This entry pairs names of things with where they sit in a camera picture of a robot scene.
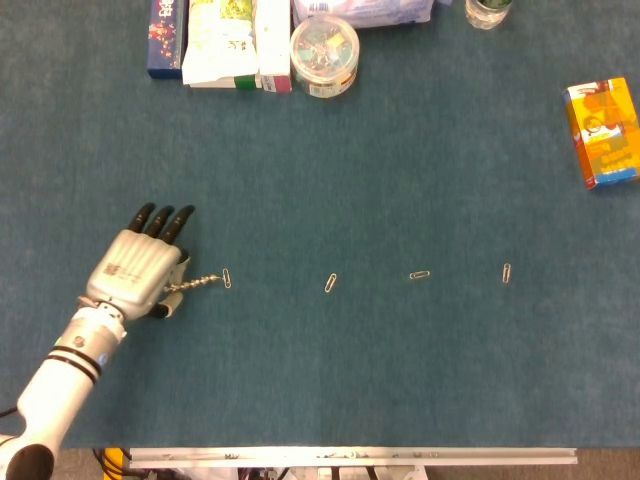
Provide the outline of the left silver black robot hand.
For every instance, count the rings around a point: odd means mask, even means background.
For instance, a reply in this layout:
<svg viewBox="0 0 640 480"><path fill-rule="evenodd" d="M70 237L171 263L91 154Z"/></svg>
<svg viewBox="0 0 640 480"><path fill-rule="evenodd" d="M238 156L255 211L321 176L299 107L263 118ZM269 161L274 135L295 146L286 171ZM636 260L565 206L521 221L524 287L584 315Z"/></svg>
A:
<svg viewBox="0 0 640 480"><path fill-rule="evenodd" d="M182 295L166 289L182 280L190 260L176 239L194 211L192 205L175 210L144 204L95 267L86 296L114 307L125 321L170 317Z"/></svg>

